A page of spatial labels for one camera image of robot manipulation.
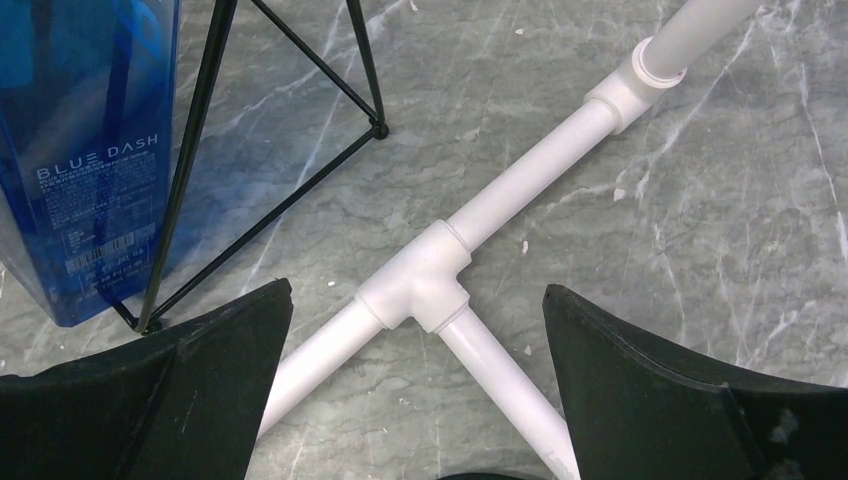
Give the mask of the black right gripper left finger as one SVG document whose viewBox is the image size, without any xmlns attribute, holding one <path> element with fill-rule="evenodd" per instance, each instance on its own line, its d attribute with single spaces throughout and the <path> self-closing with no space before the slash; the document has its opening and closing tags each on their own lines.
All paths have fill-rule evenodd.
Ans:
<svg viewBox="0 0 848 480">
<path fill-rule="evenodd" d="M 213 311 L 1 379 L 5 479 L 242 479 L 293 312 L 277 279 Z"/>
</svg>

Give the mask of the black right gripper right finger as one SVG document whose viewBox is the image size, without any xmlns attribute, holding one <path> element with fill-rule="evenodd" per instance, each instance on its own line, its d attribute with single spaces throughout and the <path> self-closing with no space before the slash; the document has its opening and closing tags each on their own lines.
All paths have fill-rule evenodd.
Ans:
<svg viewBox="0 0 848 480">
<path fill-rule="evenodd" d="M 547 339 L 585 479 L 843 479 L 847 391 L 759 373 L 556 284 Z"/>
</svg>

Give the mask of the blue square glass bottle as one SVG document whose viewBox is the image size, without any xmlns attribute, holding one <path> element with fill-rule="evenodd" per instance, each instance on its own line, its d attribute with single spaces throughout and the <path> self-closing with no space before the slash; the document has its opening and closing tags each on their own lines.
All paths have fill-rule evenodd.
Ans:
<svg viewBox="0 0 848 480">
<path fill-rule="evenodd" d="M 148 284 L 178 27 L 176 1 L 1 5 L 1 260 L 60 327 Z"/>
</svg>

